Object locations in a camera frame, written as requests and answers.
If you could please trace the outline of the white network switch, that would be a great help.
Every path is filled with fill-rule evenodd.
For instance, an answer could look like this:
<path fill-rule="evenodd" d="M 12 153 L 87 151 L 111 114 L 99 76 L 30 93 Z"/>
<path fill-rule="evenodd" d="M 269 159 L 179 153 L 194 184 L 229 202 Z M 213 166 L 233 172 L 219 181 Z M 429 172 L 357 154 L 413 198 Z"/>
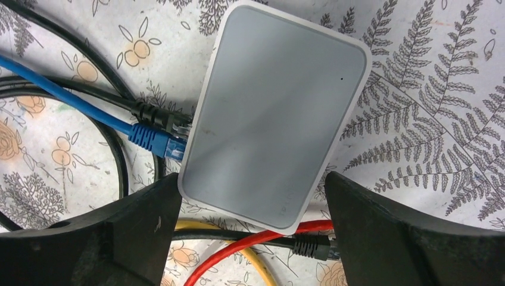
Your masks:
<path fill-rule="evenodd" d="M 183 156 L 182 197 L 293 234 L 371 69 L 356 38 L 258 2 L 230 5 Z"/>

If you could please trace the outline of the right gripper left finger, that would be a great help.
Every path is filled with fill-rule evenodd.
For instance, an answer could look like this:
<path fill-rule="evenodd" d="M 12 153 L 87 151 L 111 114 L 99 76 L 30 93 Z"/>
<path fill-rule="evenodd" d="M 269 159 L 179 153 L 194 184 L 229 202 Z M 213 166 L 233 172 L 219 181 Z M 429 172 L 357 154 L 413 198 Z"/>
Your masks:
<path fill-rule="evenodd" d="M 182 203 L 177 179 L 46 229 L 1 234 L 1 284 L 160 285 Z"/>

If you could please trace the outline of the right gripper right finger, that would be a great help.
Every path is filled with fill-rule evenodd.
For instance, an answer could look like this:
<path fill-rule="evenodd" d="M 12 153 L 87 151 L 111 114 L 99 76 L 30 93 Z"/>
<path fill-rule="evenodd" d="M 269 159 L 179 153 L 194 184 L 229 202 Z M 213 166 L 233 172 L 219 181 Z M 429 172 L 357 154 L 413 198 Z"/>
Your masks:
<path fill-rule="evenodd" d="M 348 285 L 503 285 L 504 233 L 450 222 L 330 172 L 325 193 Z"/>

